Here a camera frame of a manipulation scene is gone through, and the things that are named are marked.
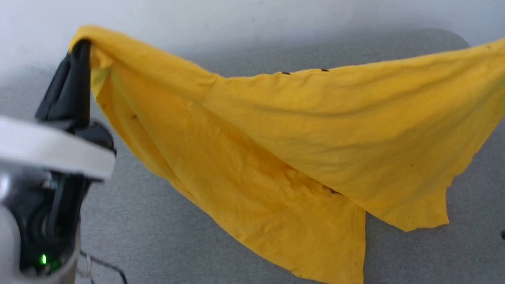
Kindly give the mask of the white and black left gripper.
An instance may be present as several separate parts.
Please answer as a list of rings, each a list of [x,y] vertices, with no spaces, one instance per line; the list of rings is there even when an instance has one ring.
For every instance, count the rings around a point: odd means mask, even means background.
[[[80,40],[75,59],[79,127],[90,123],[90,47]],[[65,85],[67,54],[35,114],[39,121],[72,118]],[[73,277],[80,256],[82,203],[94,182],[110,179],[116,151],[99,123],[69,133],[69,122],[36,123],[1,117],[1,276]]]

